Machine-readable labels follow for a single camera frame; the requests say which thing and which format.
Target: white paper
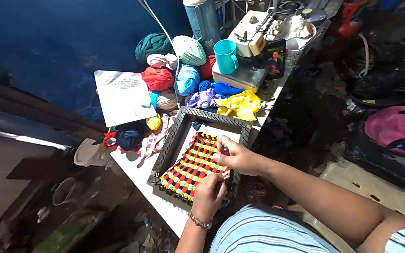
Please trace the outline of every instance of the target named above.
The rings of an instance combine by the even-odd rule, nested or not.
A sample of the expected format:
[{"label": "white paper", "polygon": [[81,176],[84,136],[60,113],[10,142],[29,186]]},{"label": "white paper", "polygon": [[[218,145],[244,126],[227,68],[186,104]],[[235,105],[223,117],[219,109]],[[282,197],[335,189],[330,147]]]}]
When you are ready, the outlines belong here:
[{"label": "white paper", "polygon": [[99,101],[107,127],[157,115],[148,87],[139,73],[97,70],[94,72]]}]

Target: white cable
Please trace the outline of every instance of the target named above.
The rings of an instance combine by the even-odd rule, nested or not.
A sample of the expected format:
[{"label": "white cable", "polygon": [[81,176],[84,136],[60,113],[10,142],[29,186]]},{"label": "white cable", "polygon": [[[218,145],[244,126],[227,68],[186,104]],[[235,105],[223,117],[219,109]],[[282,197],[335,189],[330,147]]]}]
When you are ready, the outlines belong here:
[{"label": "white cable", "polygon": [[[167,37],[168,40],[170,41],[170,44],[172,45],[172,48],[173,48],[173,50],[174,50],[174,52],[175,52],[175,54],[176,54],[176,49],[175,49],[175,47],[174,47],[174,44],[173,44],[173,41],[172,41],[170,35],[168,34],[168,32],[166,32],[165,28],[162,26],[162,23],[160,23],[159,19],[158,19],[157,16],[154,14],[154,11],[151,10],[151,8],[149,8],[149,5],[148,5],[148,3],[146,2],[146,0],[142,0],[142,1],[145,3],[146,7],[148,8],[149,13],[152,14],[153,18],[157,21],[157,23],[159,23],[160,27],[161,27],[162,30],[165,32],[166,37]],[[175,89],[175,95],[176,95],[176,101],[177,101],[177,108],[180,109],[180,102],[179,102],[179,98],[178,98],[178,96],[177,96],[177,84],[176,84],[177,74],[178,74],[178,72],[179,72],[179,56],[178,56],[178,55],[176,55],[176,56],[177,56],[177,67],[176,67],[176,75],[175,75],[174,89]]]},{"label": "white cable", "polygon": [[366,77],[368,74],[368,68],[369,68],[369,51],[368,51],[368,42],[367,39],[364,37],[364,35],[362,33],[359,33],[359,36],[362,38],[362,40],[364,41],[364,46],[365,46],[365,72],[364,72],[364,76]]},{"label": "white cable", "polygon": [[246,14],[246,12],[244,10],[242,10],[242,8],[240,8],[240,6],[238,6],[235,1],[231,1],[237,8],[239,8],[244,14]]}]

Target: teal plastic mug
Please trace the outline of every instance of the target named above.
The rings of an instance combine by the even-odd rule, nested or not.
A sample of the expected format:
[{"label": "teal plastic mug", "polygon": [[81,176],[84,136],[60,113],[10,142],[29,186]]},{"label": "teal plastic mug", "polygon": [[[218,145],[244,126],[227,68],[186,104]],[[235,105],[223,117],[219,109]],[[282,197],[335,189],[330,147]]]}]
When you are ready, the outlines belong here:
[{"label": "teal plastic mug", "polygon": [[235,42],[221,40],[215,43],[213,51],[217,59],[217,65],[221,74],[230,74],[239,67],[239,61],[235,56]]}]

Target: person's left hand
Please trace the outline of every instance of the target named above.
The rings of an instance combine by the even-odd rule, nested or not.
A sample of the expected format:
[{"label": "person's left hand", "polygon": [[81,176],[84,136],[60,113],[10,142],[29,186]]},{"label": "person's left hand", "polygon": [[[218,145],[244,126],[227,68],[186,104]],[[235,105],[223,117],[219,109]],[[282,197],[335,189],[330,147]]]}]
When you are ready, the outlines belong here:
[{"label": "person's left hand", "polygon": [[221,206],[227,187],[221,174],[212,173],[204,177],[196,186],[193,198],[193,215],[203,223],[212,221]]}]

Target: hand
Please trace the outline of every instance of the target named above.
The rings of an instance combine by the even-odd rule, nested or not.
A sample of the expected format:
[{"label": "hand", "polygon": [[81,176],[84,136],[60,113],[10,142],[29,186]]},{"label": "hand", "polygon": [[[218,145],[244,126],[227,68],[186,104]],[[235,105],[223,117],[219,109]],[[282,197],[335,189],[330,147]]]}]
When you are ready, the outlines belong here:
[{"label": "hand", "polygon": [[217,152],[213,155],[214,160],[223,166],[228,166],[236,170],[240,174],[244,175],[263,175],[266,161],[270,159],[256,154],[245,146],[238,144],[237,142],[229,139],[223,135],[218,138],[217,149],[223,150],[224,147],[229,149],[230,155],[224,155]]},{"label": "hand", "polygon": [[212,173],[204,177],[195,189],[193,215],[203,223],[212,221],[226,196],[227,186],[221,174]]}]

